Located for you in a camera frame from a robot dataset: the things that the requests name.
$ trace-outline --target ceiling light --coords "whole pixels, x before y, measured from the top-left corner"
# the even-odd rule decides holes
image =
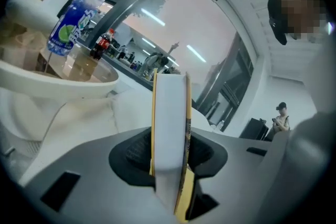
[[[155,48],[155,46],[151,44],[147,39],[142,38],[142,40],[145,41],[147,44],[151,45],[153,48]]]
[[[187,48],[191,50],[202,62],[206,62],[204,58],[190,45],[187,45]]]
[[[174,64],[176,64],[179,67],[179,65],[172,58],[170,58],[170,57],[167,57],[167,58],[168,58],[169,61],[173,62]]]
[[[159,18],[155,17],[153,14],[151,14],[147,10],[145,10],[145,9],[142,8],[141,11],[143,13],[145,13],[147,16],[151,17],[154,21],[157,21],[160,25],[162,25],[162,26],[166,25],[163,21],[161,21]]]
[[[151,55],[148,51],[143,50],[145,54]]]

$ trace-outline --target tree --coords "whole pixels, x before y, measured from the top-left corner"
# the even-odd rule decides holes
[[[181,72],[175,68],[175,67],[170,67],[170,74],[181,74]]]
[[[166,1],[167,0],[145,0],[142,3],[141,7],[134,9],[133,14],[138,17],[147,16],[145,13],[141,11],[141,9],[143,8],[148,12],[150,12],[151,14],[157,15]]]

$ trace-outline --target gray surface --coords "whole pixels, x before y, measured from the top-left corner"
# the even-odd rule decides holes
[[[108,156],[118,143],[140,133],[144,129],[120,133],[77,146],[59,160],[38,174],[26,187],[31,195],[39,199],[50,185],[64,172],[71,171],[81,175],[77,185],[61,208],[60,213],[80,223],[177,223],[174,216],[167,214],[154,190],[150,187],[134,187],[122,181],[109,166]],[[222,144],[228,152],[228,161],[213,178],[200,181],[204,193],[211,195],[220,205],[209,213],[195,219],[192,223],[246,223],[252,219],[240,216],[241,212],[256,215],[260,199],[248,199],[265,189],[273,180],[274,173],[262,175],[263,166],[269,164],[277,170],[282,158],[287,136],[273,143],[265,141],[233,138],[220,134],[192,129],[196,133]],[[272,149],[272,153],[262,157],[246,152],[248,147]],[[257,183],[250,191],[251,182]],[[250,205],[252,209],[240,208]]]
[[[0,162],[14,182],[18,182],[28,169],[33,159],[16,151],[8,141],[3,126],[0,124]]]
[[[281,219],[306,197],[323,175],[334,150],[335,118],[336,112],[317,113],[290,133],[278,173],[262,201],[256,223]],[[329,196],[333,199],[332,188],[330,190]]]

